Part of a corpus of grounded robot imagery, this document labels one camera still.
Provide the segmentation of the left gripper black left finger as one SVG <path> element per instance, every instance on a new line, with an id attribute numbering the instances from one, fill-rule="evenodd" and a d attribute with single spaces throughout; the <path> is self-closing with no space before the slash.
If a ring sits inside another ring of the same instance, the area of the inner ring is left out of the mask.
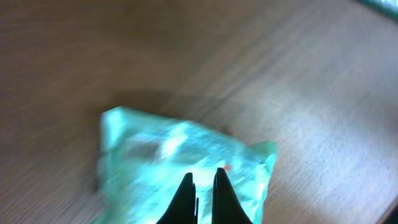
<path id="1" fill-rule="evenodd" d="M 198 203 L 193 174 L 186 173 L 165 213 L 157 224 L 197 224 Z"/>

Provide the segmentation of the pale green wipes packet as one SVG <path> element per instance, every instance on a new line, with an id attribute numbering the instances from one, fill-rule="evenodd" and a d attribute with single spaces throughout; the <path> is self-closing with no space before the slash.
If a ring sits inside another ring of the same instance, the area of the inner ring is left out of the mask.
<path id="1" fill-rule="evenodd" d="M 157 223 L 184 175 L 191 172 L 197 223 L 211 223 L 213 182 L 223 168 L 252 223 L 263 219 L 264 201 L 277 160 L 272 141 L 247 146 L 200 124 L 127 107 L 101 115 L 99 223 Z"/>

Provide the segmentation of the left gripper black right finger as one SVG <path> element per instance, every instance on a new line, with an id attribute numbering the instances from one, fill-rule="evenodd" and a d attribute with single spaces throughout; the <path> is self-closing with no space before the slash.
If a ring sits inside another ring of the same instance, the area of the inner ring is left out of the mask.
<path id="1" fill-rule="evenodd" d="M 252 224 L 244 212 L 223 168 L 217 168 L 213 182 L 212 224 Z"/>

